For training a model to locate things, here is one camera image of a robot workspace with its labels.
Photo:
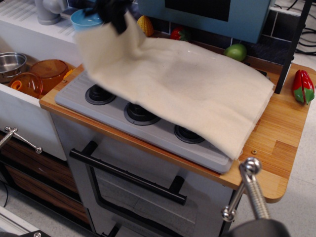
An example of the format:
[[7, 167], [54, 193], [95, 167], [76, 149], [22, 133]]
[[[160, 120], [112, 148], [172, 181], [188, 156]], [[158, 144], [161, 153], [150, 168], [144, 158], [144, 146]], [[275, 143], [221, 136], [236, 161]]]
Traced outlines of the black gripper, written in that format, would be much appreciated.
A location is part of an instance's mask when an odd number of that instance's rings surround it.
[[98, 14], [103, 21], [111, 21], [120, 35], [127, 29], [124, 15], [132, 3], [132, 0], [96, 0], [91, 9], [85, 10], [85, 17]]

